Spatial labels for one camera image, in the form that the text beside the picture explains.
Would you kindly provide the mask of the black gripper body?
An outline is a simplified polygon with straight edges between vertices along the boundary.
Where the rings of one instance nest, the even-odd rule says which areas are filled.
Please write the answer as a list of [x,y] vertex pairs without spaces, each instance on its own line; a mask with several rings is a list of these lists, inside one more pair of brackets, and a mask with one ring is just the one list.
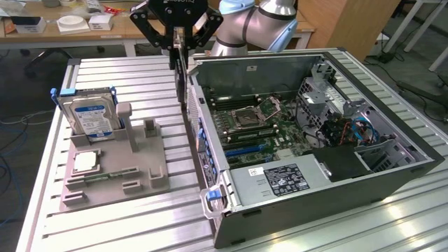
[[149,0],[148,8],[164,26],[192,27],[206,11],[206,1]]

